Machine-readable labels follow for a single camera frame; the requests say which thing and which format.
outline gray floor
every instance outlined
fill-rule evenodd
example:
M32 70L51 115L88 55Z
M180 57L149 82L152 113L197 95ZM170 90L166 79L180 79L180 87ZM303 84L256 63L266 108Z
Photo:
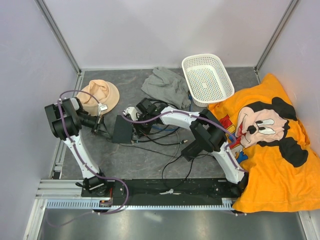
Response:
M172 69L183 76L181 68ZM252 67L227 68L235 91L250 88L258 84L254 69ZM118 105L105 117L105 124L110 133L113 132L116 115L129 106L135 106L147 95L140 89L145 79L152 74L152 69L137 70L100 70L86 71L83 78L82 87L88 85L90 80L102 79L116 85L120 93ZM192 105L192 111L199 111L201 108ZM171 157L163 156L149 151L125 147L119 144L106 141L102 136L94 136L90 130L82 129L84 144L89 150L92 158L100 166L106 176L118 177L122 179L145 179L161 178L161 171ZM190 131L180 129L178 131L181 140L187 139L188 143L180 146L180 151L191 143L194 139ZM178 142L174 134L166 138L166 143ZM152 149L154 151L173 155L178 146L160 146L152 142L137 143L136 146ZM180 159L171 164L165 172L165 178L184 178L190 169L190 163ZM218 163L212 157L206 156L196 159L190 178L219 178L224 173ZM67 149L62 168L62 179L81 179L82 174L76 160Z
M55 225L88 210L47 209ZM42 223L38 240L305 240L297 213L234 216L210 210L125 210L89 214L52 228Z

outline black cable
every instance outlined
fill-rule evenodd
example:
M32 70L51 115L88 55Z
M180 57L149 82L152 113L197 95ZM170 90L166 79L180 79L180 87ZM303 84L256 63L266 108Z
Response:
M155 144L158 144L158 145L161 145L161 146L179 145L179 144L184 144L184 143L187 142L187 140L182 140L181 142L175 142L175 143L160 143L160 142L155 141L154 139L152 139L152 138L149 137L148 135L145 135L145 137L146 137L147 139L149 139L149 142L151 141L151 142L153 142L153 143L155 143Z
M159 99L153 99L153 98L148 98L149 101L151 102L154 102L155 104L156 103L162 103L162 104L168 104L168 105L171 105L171 106L174 106L176 109L179 109L176 105L174 105L173 103L169 103L169 102L166 102L166 101L162 101L162 100L159 100Z
M176 131L179 130L179 128L180 128L180 127L177 127L177 128L176 128L175 130L173 130L172 132L170 132L170 133L168 133L168 134L166 134L166 135L163 135L163 136L159 136L159 137L152 138L152 139L149 138L149 140L136 140L136 142L137 142L137 143L148 143L148 142L153 142L153 141L155 141L155 140L163 139L163 138L165 138L165 137L168 137L168 136L174 134ZM146 133L143 132L142 130L141 130L141 132L144 134L145 137L148 136L148 134L146 134Z
M124 147L142 149L142 150L146 150L146 151L149 151L149 152L153 152L153 153L156 153L156 154L161 154L161 155L172 157L172 158L176 157L176 156L173 156L173 155L168 155L168 154L165 154L165 153L162 153L162 152L159 152L159 151L151 150L151 149L140 147L140 146L134 146L134 145L130 146L130 145L124 145L124 144L121 144L121 143L118 143L118 144L121 145L121 146L124 146Z
M163 132L164 130L166 130L169 126L170 126L170 125L167 125L167 126L165 126L164 128L162 128L161 130L156 131L156 132L150 132L148 135L159 134L159 133Z
M166 179L164 178L164 171L165 171L166 167L168 167L170 164L173 164L174 162L176 162L179 158L182 157L182 155L178 156L175 160L173 160L173 161L171 161L171 162L168 162L168 163L164 166L164 168L162 169L162 172L161 172L161 179L163 180L163 184L164 184L168 189L175 189L175 188L181 186L181 185L182 185L183 183L185 183L185 181L188 179L188 177L189 177L189 175L190 175L190 173L191 173L191 171L192 171L192 166L193 166L193 164L194 164L194 160L195 160L195 159L203 158L203 157L205 157L205 156L208 156L208 154L209 154L209 152L208 152L207 154L199 154L198 156L202 156L202 157L198 157L198 156L197 156L197 157L195 157L194 159L192 159L191 164L190 164L190 170L189 170L188 174L187 174L186 177L185 177L178 185L176 185L176 186L168 186L168 185L166 184Z

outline cartoon ear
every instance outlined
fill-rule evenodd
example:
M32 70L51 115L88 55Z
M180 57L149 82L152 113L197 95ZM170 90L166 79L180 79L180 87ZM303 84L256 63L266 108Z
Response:
M279 141L279 150L282 157L295 168L302 166L307 161L308 151L302 150L293 137L281 139Z
M292 119L297 121L296 111L293 106L283 101L280 97L274 97L272 99L272 105L274 105L275 111L279 114L281 118Z

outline beige hat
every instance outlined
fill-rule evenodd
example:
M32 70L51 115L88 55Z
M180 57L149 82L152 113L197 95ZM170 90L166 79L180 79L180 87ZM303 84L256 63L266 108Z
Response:
M107 105L108 109L101 114L110 112L117 105L120 98L117 87L111 82L101 79L91 80L89 85L84 87L82 91L92 94L100 103ZM91 116L98 115L98 103L93 97L83 92L79 92L76 97L82 103L83 109Z

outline white basket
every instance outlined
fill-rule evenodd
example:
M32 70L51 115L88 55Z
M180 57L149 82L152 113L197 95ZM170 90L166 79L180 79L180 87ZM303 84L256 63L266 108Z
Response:
M193 102L199 107L224 101L235 93L230 77L216 55L188 56L182 61L182 69Z

